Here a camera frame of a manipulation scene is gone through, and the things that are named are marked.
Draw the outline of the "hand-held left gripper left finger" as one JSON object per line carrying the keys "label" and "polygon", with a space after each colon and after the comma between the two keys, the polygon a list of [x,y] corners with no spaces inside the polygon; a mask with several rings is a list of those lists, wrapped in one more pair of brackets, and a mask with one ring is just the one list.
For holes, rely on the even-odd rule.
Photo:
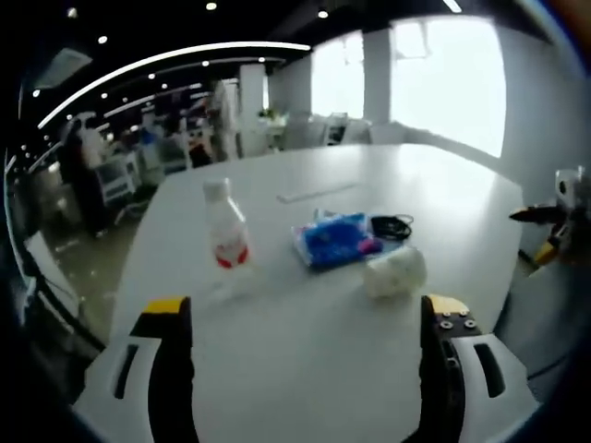
{"label": "hand-held left gripper left finger", "polygon": [[187,297],[154,300],[90,364],[73,409],[102,442],[197,442]]}

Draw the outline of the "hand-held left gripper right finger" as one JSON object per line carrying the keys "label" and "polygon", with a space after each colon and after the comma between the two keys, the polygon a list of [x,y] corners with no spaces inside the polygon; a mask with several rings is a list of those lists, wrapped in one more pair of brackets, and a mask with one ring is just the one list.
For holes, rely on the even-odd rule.
{"label": "hand-held left gripper right finger", "polygon": [[419,442],[502,442],[538,409],[525,366],[451,297],[421,297]]}

